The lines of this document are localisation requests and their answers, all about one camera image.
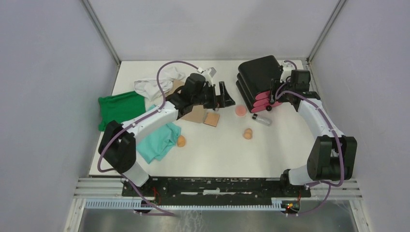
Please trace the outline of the tan square compact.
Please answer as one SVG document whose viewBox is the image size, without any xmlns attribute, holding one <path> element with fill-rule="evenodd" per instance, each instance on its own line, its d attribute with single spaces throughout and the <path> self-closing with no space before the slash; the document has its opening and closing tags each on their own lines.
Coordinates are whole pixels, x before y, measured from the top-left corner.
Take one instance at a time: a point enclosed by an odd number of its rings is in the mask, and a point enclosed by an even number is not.
<svg viewBox="0 0 410 232">
<path fill-rule="evenodd" d="M 219 119 L 220 114 L 208 112 L 203 123 L 212 127 L 217 127 Z"/>
</svg>

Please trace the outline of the pink round sponge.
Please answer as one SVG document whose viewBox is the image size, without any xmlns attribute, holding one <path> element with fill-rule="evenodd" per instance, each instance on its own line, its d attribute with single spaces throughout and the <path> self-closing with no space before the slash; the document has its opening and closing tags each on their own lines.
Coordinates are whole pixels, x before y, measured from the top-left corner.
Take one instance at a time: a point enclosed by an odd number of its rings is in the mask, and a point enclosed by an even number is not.
<svg viewBox="0 0 410 232">
<path fill-rule="evenodd" d="M 245 116 L 247 114 L 247 108 L 244 105 L 239 105 L 235 108 L 235 114 L 237 116 Z"/>
</svg>

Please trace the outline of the black pink drawer organizer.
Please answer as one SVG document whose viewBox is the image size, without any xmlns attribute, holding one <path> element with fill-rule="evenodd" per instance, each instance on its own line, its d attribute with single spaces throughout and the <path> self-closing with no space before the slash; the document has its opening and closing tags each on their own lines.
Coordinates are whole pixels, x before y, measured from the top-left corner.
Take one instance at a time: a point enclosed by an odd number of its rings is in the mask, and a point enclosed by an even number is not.
<svg viewBox="0 0 410 232">
<path fill-rule="evenodd" d="M 283 66 L 273 55 L 253 59 L 238 66 L 236 86 L 251 113 L 271 111 L 281 105 L 270 103 L 271 81 L 280 80 Z"/>
</svg>

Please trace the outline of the orange gourd makeup sponge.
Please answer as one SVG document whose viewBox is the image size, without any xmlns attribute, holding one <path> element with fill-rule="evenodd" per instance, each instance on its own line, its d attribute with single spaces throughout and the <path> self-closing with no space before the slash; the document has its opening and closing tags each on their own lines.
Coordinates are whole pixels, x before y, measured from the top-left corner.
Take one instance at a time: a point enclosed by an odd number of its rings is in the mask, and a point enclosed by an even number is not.
<svg viewBox="0 0 410 232">
<path fill-rule="evenodd" d="M 253 130 L 251 128 L 245 129 L 243 133 L 243 137 L 247 140 L 250 140 L 253 138 Z"/>
</svg>

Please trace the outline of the orange teardrop makeup sponge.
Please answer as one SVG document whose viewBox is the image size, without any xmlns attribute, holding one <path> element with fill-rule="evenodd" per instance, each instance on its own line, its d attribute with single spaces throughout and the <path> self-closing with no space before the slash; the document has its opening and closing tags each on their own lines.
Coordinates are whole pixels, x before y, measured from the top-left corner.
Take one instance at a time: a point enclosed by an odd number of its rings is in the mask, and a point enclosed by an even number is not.
<svg viewBox="0 0 410 232">
<path fill-rule="evenodd" d="M 183 135 L 180 135 L 177 139 L 176 145 L 178 147 L 184 147 L 186 145 L 186 139 Z"/>
</svg>

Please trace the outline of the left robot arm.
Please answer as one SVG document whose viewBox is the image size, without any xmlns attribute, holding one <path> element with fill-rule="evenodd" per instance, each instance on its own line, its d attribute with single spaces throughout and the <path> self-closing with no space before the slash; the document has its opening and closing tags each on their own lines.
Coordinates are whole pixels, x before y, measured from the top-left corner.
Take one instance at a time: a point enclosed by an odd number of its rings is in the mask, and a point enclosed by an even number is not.
<svg viewBox="0 0 410 232">
<path fill-rule="evenodd" d="M 223 81 L 219 82 L 219 88 L 217 92 L 215 84 L 207 81 L 202 74 L 192 73 L 184 85 L 168 95 L 161 105 L 123 123 L 115 120 L 109 122 L 98 150 L 101 159 L 132 182 L 138 195 L 149 195 L 152 183 L 149 174 L 136 160 L 137 144 L 160 127 L 190 113 L 197 105 L 212 110 L 234 106 L 235 101 Z"/>
</svg>

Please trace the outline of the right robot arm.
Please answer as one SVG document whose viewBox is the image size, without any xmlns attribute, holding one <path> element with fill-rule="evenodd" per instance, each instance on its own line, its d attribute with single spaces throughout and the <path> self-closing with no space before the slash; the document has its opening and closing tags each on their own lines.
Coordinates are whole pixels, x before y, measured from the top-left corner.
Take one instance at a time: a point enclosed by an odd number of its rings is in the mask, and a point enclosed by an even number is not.
<svg viewBox="0 0 410 232">
<path fill-rule="evenodd" d="M 306 165 L 284 171 L 286 180 L 280 182 L 279 191 L 285 197 L 292 197 L 302 185 L 340 187 L 353 173 L 357 140 L 332 122 L 319 94 L 310 90 L 310 81 L 307 70 L 292 70 L 284 81 L 271 80 L 270 101 L 290 103 L 315 138 Z"/>
</svg>

